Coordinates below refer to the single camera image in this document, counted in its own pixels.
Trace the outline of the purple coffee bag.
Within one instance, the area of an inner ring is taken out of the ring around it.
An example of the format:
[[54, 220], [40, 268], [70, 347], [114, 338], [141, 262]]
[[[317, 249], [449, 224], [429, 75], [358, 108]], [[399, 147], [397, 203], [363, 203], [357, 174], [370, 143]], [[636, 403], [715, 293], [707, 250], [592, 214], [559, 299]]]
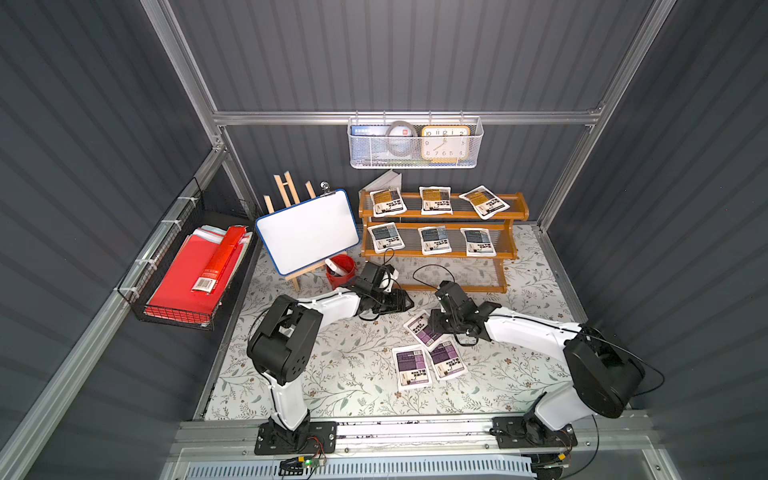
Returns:
[[436, 343], [429, 351], [429, 356], [438, 381], [448, 381], [467, 373], [456, 344], [450, 340]]
[[397, 388], [400, 392], [432, 385], [426, 350], [418, 345], [392, 349]]

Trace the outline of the dark blue coffee bag under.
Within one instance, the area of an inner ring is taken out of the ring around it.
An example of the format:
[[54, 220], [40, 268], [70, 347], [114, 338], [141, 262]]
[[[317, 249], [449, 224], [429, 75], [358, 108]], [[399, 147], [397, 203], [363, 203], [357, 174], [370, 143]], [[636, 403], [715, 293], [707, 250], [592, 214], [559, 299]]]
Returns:
[[405, 248], [397, 226], [393, 222], [372, 225], [367, 228], [372, 239], [372, 245], [376, 254], [384, 254], [388, 250], [401, 250]]

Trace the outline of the dark blue coffee bag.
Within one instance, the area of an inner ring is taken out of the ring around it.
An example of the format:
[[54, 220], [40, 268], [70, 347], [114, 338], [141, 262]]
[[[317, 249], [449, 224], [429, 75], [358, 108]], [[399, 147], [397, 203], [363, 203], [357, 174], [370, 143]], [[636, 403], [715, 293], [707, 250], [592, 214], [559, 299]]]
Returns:
[[418, 229], [418, 234], [423, 255], [441, 255], [452, 252], [445, 226], [422, 227]]

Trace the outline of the yellow coffee bag top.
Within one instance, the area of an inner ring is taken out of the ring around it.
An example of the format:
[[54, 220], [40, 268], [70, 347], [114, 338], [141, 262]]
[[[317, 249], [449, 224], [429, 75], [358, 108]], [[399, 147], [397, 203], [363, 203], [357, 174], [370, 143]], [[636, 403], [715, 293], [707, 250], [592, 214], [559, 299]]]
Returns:
[[399, 216], [407, 211], [399, 187], [388, 187], [369, 194], [373, 215], [377, 218]]

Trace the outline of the yellow coffee bag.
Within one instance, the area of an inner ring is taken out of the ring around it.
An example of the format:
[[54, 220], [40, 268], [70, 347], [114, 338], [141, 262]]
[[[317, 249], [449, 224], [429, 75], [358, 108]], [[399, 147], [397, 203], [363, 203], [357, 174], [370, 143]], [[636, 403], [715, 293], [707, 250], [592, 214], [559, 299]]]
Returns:
[[500, 212], [510, 208], [510, 205], [494, 194], [485, 186], [478, 186], [469, 192], [459, 195], [459, 199], [468, 202], [474, 212], [482, 220], [489, 220]]
[[377, 218], [399, 216], [407, 211], [399, 187], [388, 187], [369, 194], [373, 215]]
[[451, 215], [451, 189], [443, 186], [420, 187], [422, 215]]

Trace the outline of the yellow coffee bag front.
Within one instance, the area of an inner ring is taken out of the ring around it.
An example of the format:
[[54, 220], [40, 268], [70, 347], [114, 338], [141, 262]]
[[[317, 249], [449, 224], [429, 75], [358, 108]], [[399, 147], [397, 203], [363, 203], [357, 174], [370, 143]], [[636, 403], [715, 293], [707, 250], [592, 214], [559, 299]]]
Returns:
[[500, 212], [510, 208], [510, 205], [494, 194], [485, 186], [478, 186], [469, 192], [459, 195], [459, 199], [468, 202], [474, 212], [482, 220], [489, 220]]

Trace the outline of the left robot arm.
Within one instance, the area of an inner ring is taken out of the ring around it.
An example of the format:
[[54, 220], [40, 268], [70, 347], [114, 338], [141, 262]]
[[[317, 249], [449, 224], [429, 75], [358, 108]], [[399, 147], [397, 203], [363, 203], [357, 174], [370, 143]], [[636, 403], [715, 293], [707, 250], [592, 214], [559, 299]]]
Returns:
[[414, 307], [390, 264], [367, 262], [360, 274], [332, 292], [297, 299], [278, 296], [249, 332], [246, 354], [267, 382], [273, 405], [269, 425], [290, 438], [309, 428], [301, 376], [322, 329], [358, 317], [375, 321]]

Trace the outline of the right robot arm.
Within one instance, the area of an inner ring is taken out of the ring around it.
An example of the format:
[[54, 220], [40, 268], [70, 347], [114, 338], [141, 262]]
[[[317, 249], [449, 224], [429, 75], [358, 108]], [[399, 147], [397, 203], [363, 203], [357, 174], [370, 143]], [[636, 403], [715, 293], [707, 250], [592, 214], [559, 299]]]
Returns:
[[478, 305], [453, 281], [441, 282], [435, 296], [429, 325], [436, 332], [520, 346], [567, 366], [570, 380], [542, 393], [522, 417], [520, 432], [534, 444], [588, 416], [619, 417], [645, 378], [643, 362], [610, 333]]

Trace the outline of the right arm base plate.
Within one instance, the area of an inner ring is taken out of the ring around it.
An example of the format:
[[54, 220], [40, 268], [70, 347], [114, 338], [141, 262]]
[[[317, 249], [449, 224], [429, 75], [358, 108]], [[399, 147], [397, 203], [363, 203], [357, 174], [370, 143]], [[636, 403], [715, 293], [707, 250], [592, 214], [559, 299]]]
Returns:
[[500, 449], [562, 448], [571, 450], [578, 440], [570, 425], [550, 430], [535, 417], [498, 416], [492, 418], [489, 434]]

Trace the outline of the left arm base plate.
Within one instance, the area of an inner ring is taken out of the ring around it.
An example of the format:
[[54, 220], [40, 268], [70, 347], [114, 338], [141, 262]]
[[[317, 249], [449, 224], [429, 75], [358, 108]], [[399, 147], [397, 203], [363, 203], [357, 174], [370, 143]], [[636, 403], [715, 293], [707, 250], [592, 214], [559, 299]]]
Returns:
[[254, 454], [257, 456], [334, 453], [338, 423], [303, 421], [295, 431], [269, 420], [259, 426]]

